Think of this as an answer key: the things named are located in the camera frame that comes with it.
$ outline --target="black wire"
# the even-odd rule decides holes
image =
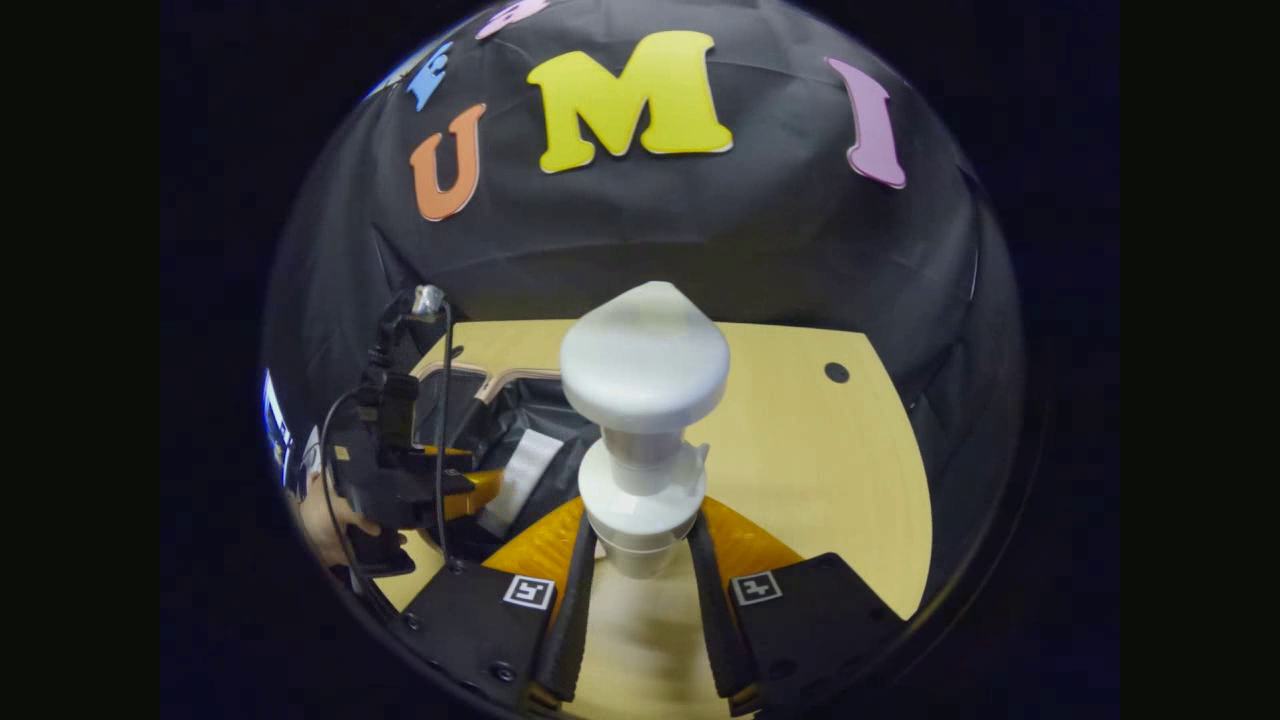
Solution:
[[[333,511],[333,497],[329,495],[329,474],[325,471],[325,465],[328,464],[328,457],[325,457],[325,448],[328,447],[326,441],[329,437],[329,421],[333,420],[333,414],[338,410],[344,401],[356,397],[356,389],[348,389],[347,392],[338,396],[338,400],[333,401],[329,406],[329,413],[324,416],[324,424],[320,425],[320,442],[317,448],[320,451],[320,486],[324,488],[324,502],[329,507],[329,520],[333,523],[333,532],[338,534],[338,542],[342,544],[342,553],[347,556],[347,568],[356,575],[356,583],[360,588],[372,598],[372,603],[378,607],[378,614],[383,616],[384,621],[390,621],[399,615],[399,611],[390,603],[389,600],[374,585],[372,580],[365,577],[365,571],[360,569],[360,564],[356,562],[356,551],[351,547],[351,541],[347,538],[347,533],[342,532],[342,525],[338,524],[338,515]]]
[[[440,380],[440,420],[435,425],[435,532],[440,538],[440,555],[449,565],[449,546],[444,539],[444,441],[449,419],[449,373],[453,369],[453,307],[444,301],[444,378]]]

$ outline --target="person's hand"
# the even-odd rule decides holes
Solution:
[[[338,518],[342,532],[347,532],[347,525],[356,525],[371,536],[381,536],[383,528],[356,510],[347,502],[346,497],[333,489],[333,475],[329,475],[329,498],[333,501],[333,514]],[[311,541],[311,546],[320,560],[326,566],[347,565],[347,553],[342,551],[342,539],[333,528],[333,519],[329,518],[329,507],[324,501],[324,488],[320,486],[320,473],[311,473],[307,477],[307,496],[300,505],[302,516],[302,530]],[[399,543],[404,544],[408,538],[399,536]]]

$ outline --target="light wood tabletop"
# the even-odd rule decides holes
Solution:
[[[557,370],[573,320],[460,323],[460,363],[492,377]],[[902,619],[915,614],[929,570],[929,491],[893,384],[859,333],[718,323],[730,346],[724,398],[686,438],[709,443],[707,495],[804,557],[837,552]],[[415,369],[442,360],[438,343]],[[824,372],[838,363],[849,379]],[[403,609],[440,569],[416,533],[408,575],[375,580]],[[687,548],[658,577],[634,580],[596,561],[577,696],[586,717],[728,717],[703,643]]]

